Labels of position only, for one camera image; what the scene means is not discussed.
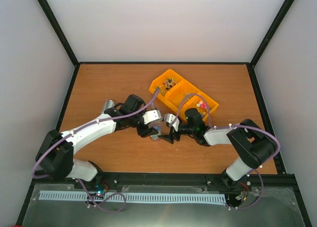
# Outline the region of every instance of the yellow tray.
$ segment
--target yellow tray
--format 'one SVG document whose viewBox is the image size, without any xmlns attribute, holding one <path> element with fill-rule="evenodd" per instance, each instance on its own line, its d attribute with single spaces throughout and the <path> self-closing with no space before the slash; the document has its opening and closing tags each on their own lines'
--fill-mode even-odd
<svg viewBox="0 0 317 227">
<path fill-rule="evenodd" d="M 157 98 L 169 108 L 171 108 L 172 111 L 174 111 L 175 113 L 177 113 L 181 101 L 187 94 L 190 93 L 197 93 L 205 98 L 210 108 L 210 115 L 214 114 L 217 110 L 217 107 L 219 106 L 217 102 L 203 93 L 189 81 L 184 79 L 182 76 L 174 72 L 172 69 L 167 70 L 161 76 L 154 79 L 152 84 L 150 85 L 149 92 L 153 94 L 157 87 L 159 87 L 160 89 Z M 201 100 L 202 99 L 200 97 L 193 96 L 189 98 L 186 103 L 184 103 L 179 113 L 180 118 L 184 122 L 186 122 L 185 111 L 189 108 L 197 108 L 197 110 L 201 114 L 203 112 L 206 112 L 205 109 L 196 106 L 196 104 Z M 208 114 L 203 118 L 203 121 L 206 121 L 207 119 Z"/>
</svg>

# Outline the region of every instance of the wooden tabletop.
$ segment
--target wooden tabletop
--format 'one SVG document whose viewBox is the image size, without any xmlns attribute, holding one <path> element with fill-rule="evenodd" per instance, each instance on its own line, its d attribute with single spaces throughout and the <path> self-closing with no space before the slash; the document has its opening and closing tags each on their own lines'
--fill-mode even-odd
<svg viewBox="0 0 317 227">
<path fill-rule="evenodd" d="M 76 128 L 100 115 L 104 102 L 124 102 L 135 94 L 148 102 L 155 78 L 169 68 L 219 103 L 212 124 L 224 126 L 252 119 L 263 128 L 259 108 L 245 65 L 83 64 L 69 99 L 61 131 Z M 162 115 L 170 113 L 158 99 Z M 103 171 L 221 173 L 238 157 L 231 145 L 203 147 L 182 136 L 173 145 L 141 138 L 135 128 L 118 131 L 81 149 L 75 158 L 93 161 Z M 273 160 L 261 173 L 276 174 Z"/>
</svg>

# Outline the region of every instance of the white wall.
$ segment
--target white wall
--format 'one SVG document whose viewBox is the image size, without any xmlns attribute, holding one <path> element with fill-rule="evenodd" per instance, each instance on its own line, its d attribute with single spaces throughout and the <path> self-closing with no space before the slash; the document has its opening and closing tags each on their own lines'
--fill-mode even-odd
<svg viewBox="0 0 317 227">
<path fill-rule="evenodd" d="M 37 0 L 0 0 L 0 226 L 15 224 L 73 66 Z"/>
<path fill-rule="evenodd" d="M 251 61 L 284 0 L 48 0 L 79 61 Z"/>
<path fill-rule="evenodd" d="M 317 0 L 295 0 L 256 66 L 289 173 L 317 226 Z"/>
</svg>

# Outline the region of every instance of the white perforated rail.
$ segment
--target white perforated rail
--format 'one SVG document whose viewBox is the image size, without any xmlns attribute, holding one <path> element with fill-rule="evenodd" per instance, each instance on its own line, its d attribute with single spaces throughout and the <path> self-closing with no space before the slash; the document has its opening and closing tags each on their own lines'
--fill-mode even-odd
<svg viewBox="0 0 317 227">
<path fill-rule="evenodd" d="M 95 201 L 103 201 L 113 192 L 108 192 L 105 197 L 94 197 Z M 127 203 L 152 203 L 152 204 L 214 204 L 224 205 L 223 194 L 169 194 L 169 193 L 123 193 Z M 87 201 L 87 194 L 83 191 L 40 191 L 39 200 L 52 201 Z M 108 202 L 123 202 L 123 197 L 114 195 Z"/>
</svg>

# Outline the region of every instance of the gray floor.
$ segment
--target gray floor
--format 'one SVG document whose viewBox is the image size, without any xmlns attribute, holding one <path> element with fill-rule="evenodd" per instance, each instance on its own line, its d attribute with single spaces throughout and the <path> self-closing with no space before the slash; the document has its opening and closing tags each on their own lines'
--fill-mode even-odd
<svg viewBox="0 0 317 227">
<path fill-rule="evenodd" d="M 95 208 L 87 209 L 84 202 L 37 200 L 39 190 L 57 190 L 56 187 L 57 185 L 37 186 L 24 219 L 24 227 L 305 226 L 295 196 L 289 188 L 266 189 L 262 200 L 247 210 L 228 211 L 225 206 L 207 204 L 128 203 L 122 212 L 107 214 Z M 249 202 L 255 198 L 254 194 L 249 194 Z M 120 203 L 106 203 L 103 207 L 114 210 L 120 205 Z"/>
</svg>

